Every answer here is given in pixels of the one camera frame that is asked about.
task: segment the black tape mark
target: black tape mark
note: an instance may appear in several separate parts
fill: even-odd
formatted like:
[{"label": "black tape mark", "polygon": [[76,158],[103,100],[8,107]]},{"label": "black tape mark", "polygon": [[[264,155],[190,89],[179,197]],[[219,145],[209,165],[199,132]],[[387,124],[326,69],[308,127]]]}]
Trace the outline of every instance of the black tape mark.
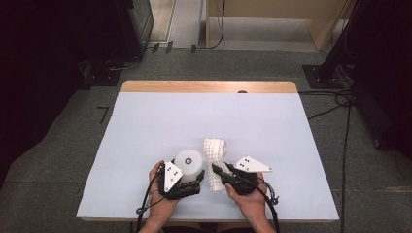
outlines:
[{"label": "black tape mark", "polygon": [[172,51],[173,41],[167,43],[166,54],[169,54]]},{"label": "black tape mark", "polygon": [[100,106],[97,106],[97,109],[104,109],[104,110],[105,110],[105,111],[104,111],[104,114],[103,114],[103,117],[102,117],[102,119],[100,120],[100,124],[102,124],[103,121],[104,121],[104,119],[106,118],[106,114],[107,114],[107,112],[109,112],[109,108],[110,108],[110,107],[100,107]]},{"label": "black tape mark", "polygon": [[196,45],[191,45],[191,53],[195,53],[197,50]]},{"label": "black tape mark", "polygon": [[156,44],[154,45],[154,49],[152,50],[152,53],[157,52],[159,46],[160,46],[160,43],[156,43]]}]

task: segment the white roll of tape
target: white roll of tape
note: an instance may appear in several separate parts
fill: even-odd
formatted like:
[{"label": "white roll of tape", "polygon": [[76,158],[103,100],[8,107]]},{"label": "white roll of tape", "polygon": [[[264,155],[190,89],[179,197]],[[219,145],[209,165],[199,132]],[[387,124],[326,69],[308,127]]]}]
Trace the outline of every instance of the white roll of tape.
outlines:
[{"label": "white roll of tape", "polygon": [[183,183],[196,181],[204,169],[202,155],[197,150],[181,151],[175,158],[175,165],[183,171]]}]

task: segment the floor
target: floor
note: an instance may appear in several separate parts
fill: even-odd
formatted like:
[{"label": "floor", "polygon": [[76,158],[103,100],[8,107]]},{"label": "floor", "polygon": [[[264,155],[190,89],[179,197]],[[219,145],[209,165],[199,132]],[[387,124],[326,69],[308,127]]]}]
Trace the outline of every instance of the floor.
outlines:
[{"label": "floor", "polygon": [[[299,91],[311,90],[301,66],[322,64],[327,50],[314,49],[301,21],[242,22],[259,32],[235,36],[231,32],[237,32],[239,22],[228,20],[224,46],[191,53],[192,44],[204,43],[202,36],[199,37],[202,30],[200,33],[197,30],[198,20],[194,20],[200,16],[193,10],[200,9],[199,2],[177,0],[168,39],[174,41],[171,52],[166,53],[165,49],[146,52],[135,67],[122,72],[117,86],[77,91],[46,138],[13,163],[0,190],[0,232],[129,232],[128,222],[86,222],[76,218],[88,173],[124,81],[292,81]],[[186,17],[188,24],[184,24],[185,17],[179,18],[176,13],[186,13],[193,20]],[[273,27],[282,33],[267,32],[266,37],[262,35],[265,26],[256,29],[255,23],[274,23]],[[335,106],[330,96],[302,95],[301,100],[308,116]],[[99,107],[109,108],[103,120],[104,113]],[[397,151],[376,150],[361,108],[353,106],[351,110],[345,161],[342,153],[348,109],[340,108],[309,120],[341,219],[345,178],[344,221],[282,222],[282,232],[411,232],[412,160]]]}]

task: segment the white paper sheet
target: white paper sheet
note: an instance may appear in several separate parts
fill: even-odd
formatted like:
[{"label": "white paper sheet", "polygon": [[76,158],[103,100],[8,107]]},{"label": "white paper sheet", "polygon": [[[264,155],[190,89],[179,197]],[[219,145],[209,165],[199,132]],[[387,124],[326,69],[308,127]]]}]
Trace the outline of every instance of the white paper sheet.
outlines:
[{"label": "white paper sheet", "polygon": [[[203,153],[205,138],[227,142],[228,163],[247,154],[273,168],[264,177],[280,196],[275,206],[280,220],[338,219],[296,93],[121,92],[77,217],[135,219],[153,166],[161,159],[172,160],[182,150]],[[231,199],[210,191],[207,176],[201,188],[200,194],[179,203],[172,219],[244,219]]]}]

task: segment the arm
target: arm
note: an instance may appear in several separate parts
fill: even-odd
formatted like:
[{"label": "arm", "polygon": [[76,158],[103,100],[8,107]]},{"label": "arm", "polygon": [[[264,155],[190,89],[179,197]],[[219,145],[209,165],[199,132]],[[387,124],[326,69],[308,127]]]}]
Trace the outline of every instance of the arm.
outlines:
[{"label": "arm", "polygon": [[[164,161],[161,160],[149,173],[149,181],[155,176],[155,173],[160,168],[160,165]],[[169,220],[175,211],[176,205],[179,200],[167,200],[160,193],[158,193],[158,182],[155,181],[151,187],[150,194],[152,195],[151,199],[151,208],[149,213],[149,218],[146,221],[145,226],[139,231],[142,233],[157,233],[160,231],[161,227]]]},{"label": "arm", "polygon": [[[257,173],[257,177],[263,179],[262,173]],[[245,196],[240,196],[236,193],[230,184],[225,185],[228,196],[235,201],[239,206],[242,215],[252,225],[257,233],[274,233],[276,232],[266,218],[265,206],[266,202],[263,195],[257,190]],[[267,186],[261,183],[258,186],[263,193],[266,193]]]}]

